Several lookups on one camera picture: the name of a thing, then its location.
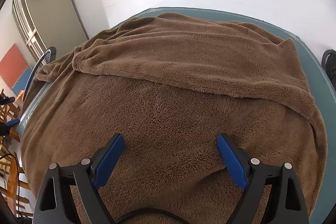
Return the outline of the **black mesh chair right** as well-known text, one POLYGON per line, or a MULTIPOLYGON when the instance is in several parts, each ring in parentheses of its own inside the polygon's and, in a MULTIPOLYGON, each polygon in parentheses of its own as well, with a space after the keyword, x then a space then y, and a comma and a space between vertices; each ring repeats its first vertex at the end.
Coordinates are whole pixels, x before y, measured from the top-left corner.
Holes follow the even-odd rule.
POLYGON ((321 65, 333 87, 336 89, 336 51, 327 50, 323 53, 321 65))

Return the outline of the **wooden chair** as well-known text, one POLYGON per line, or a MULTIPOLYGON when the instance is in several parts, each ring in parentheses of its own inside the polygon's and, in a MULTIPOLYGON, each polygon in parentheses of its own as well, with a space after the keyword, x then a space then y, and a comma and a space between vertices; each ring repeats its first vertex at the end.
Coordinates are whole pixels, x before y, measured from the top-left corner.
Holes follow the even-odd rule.
POLYGON ((21 189, 29 190, 30 188, 26 182, 19 178, 25 172, 19 164, 17 153, 9 151, 13 140, 20 142, 19 135, 1 136, 1 197, 13 215, 32 218, 33 213, 26 210, 30 203, 29 199, 20 194, 21 189))

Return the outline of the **brown fleece garment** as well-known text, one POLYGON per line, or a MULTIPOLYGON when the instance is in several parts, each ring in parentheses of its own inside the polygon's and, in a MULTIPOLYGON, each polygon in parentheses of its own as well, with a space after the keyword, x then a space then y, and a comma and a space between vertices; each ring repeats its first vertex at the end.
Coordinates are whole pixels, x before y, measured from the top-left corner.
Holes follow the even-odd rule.
POLYGON ((291 163, 315 208, 326 129, 291 39, 176 13, 133 18, 42 67, 25 106, 45 84, 21 139, 34 195, 51 163, 77 164, 120 133, 100 189, 114 219, 149 207, 224 223, 242 195, 217 149, 227 134, 264 164, 291 163))

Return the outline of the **black mesh chair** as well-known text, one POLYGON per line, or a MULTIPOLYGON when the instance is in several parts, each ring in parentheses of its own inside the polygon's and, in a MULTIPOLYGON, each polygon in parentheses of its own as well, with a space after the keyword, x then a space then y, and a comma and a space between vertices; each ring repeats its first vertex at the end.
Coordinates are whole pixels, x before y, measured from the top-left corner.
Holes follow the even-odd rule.
POLYGON ((22 101, 24 102, 25 99, 26 99, 26 96, 27 96, 27 93, 29 91, 29 88, 30 88, 30 85, 33 81, 33 78, 34 78, 34 75, 35 73, 37 72, 37 70, 39 69, 39 67, 43 64, 43 63, 46 63, 46 64, 49 64, 53 61, 55 61, 56 59, 56 53, 57 53, 57 50, 55 47, 49 47, 47 48, 47 50, 42 54, 42 56, 38 59, 36 65, 34 66, 33 68, 33 71, 31 72, 30 76, 29 76, 29 79, 26 83, 26 86, 25 86, 25 90, 24 90, 24 94, 23 94, 23 98, 22 98, 22 101))
POLYGON ((327 50, 323 53, 321 65, 333 87, 336 89, 336 51, 327 50))

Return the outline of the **grey tall cabinet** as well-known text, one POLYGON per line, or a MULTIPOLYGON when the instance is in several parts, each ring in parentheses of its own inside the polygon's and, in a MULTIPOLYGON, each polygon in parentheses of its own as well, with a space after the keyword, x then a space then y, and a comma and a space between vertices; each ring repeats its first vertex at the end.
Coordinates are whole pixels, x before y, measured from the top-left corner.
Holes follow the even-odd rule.
POLYGON ((35 60, 49 47, 59 58, 88 40, 72 0, 13 0, 12 13, 35 60))

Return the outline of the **red foam floor mat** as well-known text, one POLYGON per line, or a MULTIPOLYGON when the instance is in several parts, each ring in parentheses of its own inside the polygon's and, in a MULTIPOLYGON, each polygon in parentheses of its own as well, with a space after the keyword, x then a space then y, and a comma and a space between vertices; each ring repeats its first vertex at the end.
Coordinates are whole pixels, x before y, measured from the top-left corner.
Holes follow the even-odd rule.
POLYGON ((1 60, 1 78, 12 89, 27 67, 26 60, 14 44, 1 60))

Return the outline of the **black mesh chair left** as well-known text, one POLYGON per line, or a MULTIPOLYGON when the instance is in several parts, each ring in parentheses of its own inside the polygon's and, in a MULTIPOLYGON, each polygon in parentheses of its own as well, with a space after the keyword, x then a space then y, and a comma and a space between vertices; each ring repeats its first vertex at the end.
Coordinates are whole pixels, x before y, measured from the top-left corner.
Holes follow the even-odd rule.
POLYGON ((53 61, 55 61, 56 59, 56 53, 57 53, 57 50, 55 47, 49 47, 47 48, 47 50, 42 54, 42 56, 38 59, 36 65, 34 66, 33 68, 33 71, 31 72, 30 76, 29 76, 29 79, 26 83, 26 86, 25 86, 25 90, 24 90, 24 94, 23 94, 23 98, 22 98, 22 101, 24 102, 25 99, 26 99, 26 96, 27 96, 27 93, 29 91, 29 88, 30 88, 30 85, 33 81, 33 78, 34 78, 34 75, 35 73, 37 72, 37 70, 39 69, 39 67, 43 64, 43 63, 46 63, 46 64, 49 64, 53 61))

